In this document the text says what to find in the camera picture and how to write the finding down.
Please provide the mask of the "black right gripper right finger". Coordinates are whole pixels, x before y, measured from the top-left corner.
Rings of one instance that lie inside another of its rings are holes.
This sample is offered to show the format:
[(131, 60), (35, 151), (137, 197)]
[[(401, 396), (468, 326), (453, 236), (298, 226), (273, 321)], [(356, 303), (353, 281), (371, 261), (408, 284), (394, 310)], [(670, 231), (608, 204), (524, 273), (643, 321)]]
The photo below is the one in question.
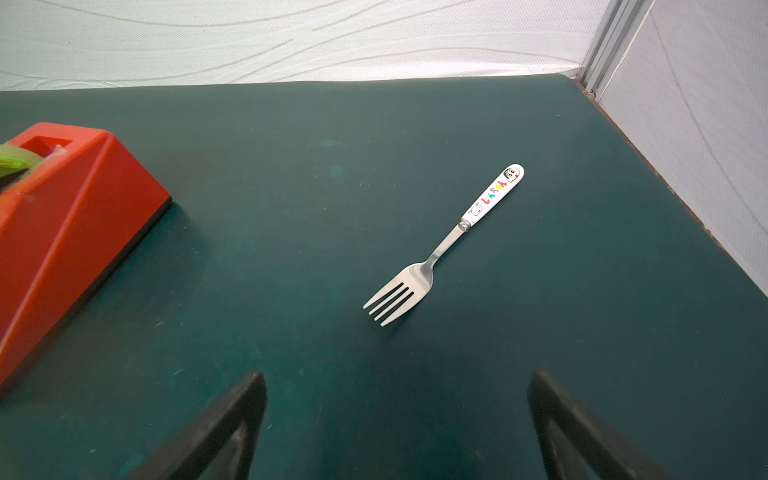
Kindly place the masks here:
[(671, 479), (546, 371), (535, 371), (527, 401), (549, 479)]

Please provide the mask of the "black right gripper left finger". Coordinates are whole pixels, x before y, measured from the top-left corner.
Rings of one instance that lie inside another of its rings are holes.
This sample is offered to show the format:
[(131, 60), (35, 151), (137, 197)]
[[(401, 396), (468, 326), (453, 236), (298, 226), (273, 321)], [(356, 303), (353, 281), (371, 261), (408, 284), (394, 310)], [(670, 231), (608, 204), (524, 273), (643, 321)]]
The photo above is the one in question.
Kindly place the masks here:
[(265, 377), (246, 374), (130, 479), (246, 479), (268, 402)]

